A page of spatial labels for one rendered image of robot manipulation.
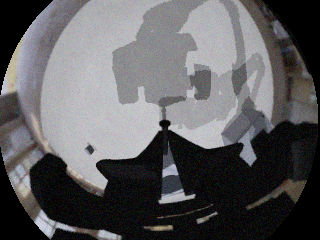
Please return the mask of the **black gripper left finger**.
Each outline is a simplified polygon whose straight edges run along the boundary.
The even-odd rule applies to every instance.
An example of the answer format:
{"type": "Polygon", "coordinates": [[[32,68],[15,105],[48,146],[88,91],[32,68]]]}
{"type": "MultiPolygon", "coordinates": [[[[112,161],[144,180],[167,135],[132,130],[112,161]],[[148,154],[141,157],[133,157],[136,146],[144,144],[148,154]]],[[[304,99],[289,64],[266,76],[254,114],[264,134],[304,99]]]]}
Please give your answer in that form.
{"type": "Polygon", "coordinates": [[[105,179],[152,183],[153,192],[161,200],[161,177],[163,177],[164,137],[163,131],[157,132],[155,139],[147,145],[135,159],[101,159],[96,168],[105,179]]]}

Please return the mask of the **black headed pin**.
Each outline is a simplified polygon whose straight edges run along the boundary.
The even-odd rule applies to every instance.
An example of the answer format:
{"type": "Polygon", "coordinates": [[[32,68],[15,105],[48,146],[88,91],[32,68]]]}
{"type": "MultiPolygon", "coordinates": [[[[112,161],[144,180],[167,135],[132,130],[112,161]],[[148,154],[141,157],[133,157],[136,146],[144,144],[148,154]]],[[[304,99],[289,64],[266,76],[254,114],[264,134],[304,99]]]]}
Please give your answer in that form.
{"type": "Polygon", "coordinates": [[[161,120],[160,121],[160,127],[163,127],[163,137],[164,137],[164,155],[167,155],[168,153],[168,132],[169,127],[171,127],[171,121],[169,120],[161,120]]]}

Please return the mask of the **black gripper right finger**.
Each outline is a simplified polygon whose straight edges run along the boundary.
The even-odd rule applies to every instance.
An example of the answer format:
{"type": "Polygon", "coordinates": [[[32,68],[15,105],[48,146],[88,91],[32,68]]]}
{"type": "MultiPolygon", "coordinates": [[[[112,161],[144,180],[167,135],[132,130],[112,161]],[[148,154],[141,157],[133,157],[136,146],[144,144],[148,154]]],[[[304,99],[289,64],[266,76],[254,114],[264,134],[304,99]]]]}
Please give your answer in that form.
{"type": "Polygon", "coordinates": [[[244,149],[243,143],[233,143],[225,145],[225,147],[211,149],[201,148],[200,145],[196,145],[172,131],[168,132],[168,137],[169,149],[175,159],[173,161],[175,161],[185,197],[195,195],[193,189],[197,188],[197,184],[200,183],[212,165],[227,161],[229,157],[240,155],[244,149]]]}

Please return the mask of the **dark grey round disc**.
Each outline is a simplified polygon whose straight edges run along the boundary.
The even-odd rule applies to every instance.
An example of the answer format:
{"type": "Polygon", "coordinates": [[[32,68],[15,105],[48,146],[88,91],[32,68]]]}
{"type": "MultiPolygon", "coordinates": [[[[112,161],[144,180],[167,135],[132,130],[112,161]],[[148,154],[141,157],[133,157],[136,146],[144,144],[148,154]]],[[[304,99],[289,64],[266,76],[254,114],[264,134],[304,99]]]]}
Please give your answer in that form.
{"type": "Polygon", "coordinates": [[[161,193],[172,193],[183,188],[181,187],[179,176],[165,176],[161,177],[161,179],[163,179],[163,181],[161,181],[161,188],[163,188],[163,192],[161,193]]]}

